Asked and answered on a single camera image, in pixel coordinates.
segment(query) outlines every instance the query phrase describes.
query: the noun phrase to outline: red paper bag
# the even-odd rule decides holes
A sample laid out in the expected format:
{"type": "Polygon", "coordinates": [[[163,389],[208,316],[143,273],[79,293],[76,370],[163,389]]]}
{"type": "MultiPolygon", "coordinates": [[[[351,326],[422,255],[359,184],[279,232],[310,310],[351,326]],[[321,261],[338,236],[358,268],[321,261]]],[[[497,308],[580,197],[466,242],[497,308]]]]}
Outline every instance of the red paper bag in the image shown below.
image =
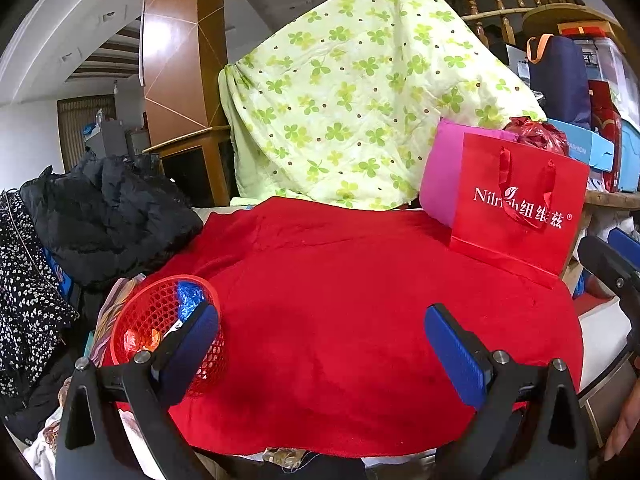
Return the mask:
{"type": "Polygon", "coordinates": [[[465,134],[450,247],[551,288],[575,240],[589,167],[465,134]]]}

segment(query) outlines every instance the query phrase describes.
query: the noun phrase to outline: orange strap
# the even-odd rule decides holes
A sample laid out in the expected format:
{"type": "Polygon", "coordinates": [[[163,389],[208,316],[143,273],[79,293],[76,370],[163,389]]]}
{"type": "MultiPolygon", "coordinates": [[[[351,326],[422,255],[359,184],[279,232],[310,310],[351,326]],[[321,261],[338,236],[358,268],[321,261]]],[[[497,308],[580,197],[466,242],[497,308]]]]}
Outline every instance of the orange strap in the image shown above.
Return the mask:
{"type": "Polygon", "coordinates": [[[542,59],[542,55],[545,53],[546,44],[549,42],[553,35],[552,34],[543,34],[540,36],[540,42],[538,43],[538,52],[536,54],[536,59],[532,59],[531,57],[531,40],[535,40],[536,38],[529,38],[527,40],[527,59],[530,63],[537,64],[542,59]]]}

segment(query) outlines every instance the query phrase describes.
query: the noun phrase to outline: green clover quilt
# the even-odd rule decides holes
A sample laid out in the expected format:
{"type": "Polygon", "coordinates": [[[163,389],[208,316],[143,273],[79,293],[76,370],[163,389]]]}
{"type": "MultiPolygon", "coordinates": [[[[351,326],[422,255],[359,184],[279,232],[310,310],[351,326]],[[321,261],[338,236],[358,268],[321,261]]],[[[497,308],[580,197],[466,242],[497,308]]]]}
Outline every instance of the green clover quilt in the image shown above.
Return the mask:
{"type": "Polygon", "coordinates": [[[220,72],[240,195],[387,210],[436,125],[544,113],[443,0],[329,0],[220,72]]]}

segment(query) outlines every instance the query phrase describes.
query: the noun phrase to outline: nilrich logo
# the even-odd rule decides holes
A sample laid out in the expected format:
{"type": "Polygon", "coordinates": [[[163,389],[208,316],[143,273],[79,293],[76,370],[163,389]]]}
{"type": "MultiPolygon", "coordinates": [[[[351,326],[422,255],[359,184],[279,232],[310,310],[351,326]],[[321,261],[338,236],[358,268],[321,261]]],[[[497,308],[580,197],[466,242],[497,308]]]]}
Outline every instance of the nilrich logo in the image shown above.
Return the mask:
{"type": "MultiPolygon", "coordinates": [[[[495,191],[489,191],[487,189],[479,189],[475,188],[476,192],[474,193],[474,200],[480,199],[480,202],[484,202],[485,204],[493,205],[496,207],[502,207],[502,197],[496,195],[495,191]]],[[[511,204],[511,207],[517,208],[518,204],[516,202],[516,191],[517,187],[508,187],[504,192],[504,199],[508,204],[511,204]]]]}
{"type": "MultiPolygon", "coordinates": [[[[561,212],[556,211],[555,213],[551,213],[546,209],[546,206],[536,206],[532,202],[527,202],[523,200],[522,202],[518,202],[516,200],[516,193],[518,191],[517,187],[508,187],[504,191],[504,199],[497,194],[495,191],[489,191],[488,189],[480,189],[479,187],[474,188],[474,201],[482,202],[494,207],[502,207],[502,202],[506,202],[511,205],[513,209],[519,212],[521,215],[526,216],[527,218],[532,218],[534,209],[536,210],[535,219],[539,222],[548,222],[551,227],[561,228],[562,220],[564,219],[564,215],[561,212]]],[[[568,214],[566,216],[567,220],[571,220],[573,215],[568,214]]]]}

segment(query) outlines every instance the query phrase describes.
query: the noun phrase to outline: navy blue bag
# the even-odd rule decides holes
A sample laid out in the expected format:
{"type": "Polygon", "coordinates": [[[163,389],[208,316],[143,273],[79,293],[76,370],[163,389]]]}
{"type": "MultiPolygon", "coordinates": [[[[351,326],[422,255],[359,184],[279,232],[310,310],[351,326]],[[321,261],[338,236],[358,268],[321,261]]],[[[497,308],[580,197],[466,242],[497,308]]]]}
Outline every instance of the navy blue bag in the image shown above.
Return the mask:
{"type": "Polygon", "coordinates": [[[589,80],[582,49],[569,38],[543,34],[533,58],[531,41],[535,39],[527,41],[531,89],[545,95],[546,116],[591,130],[589,80]]]}

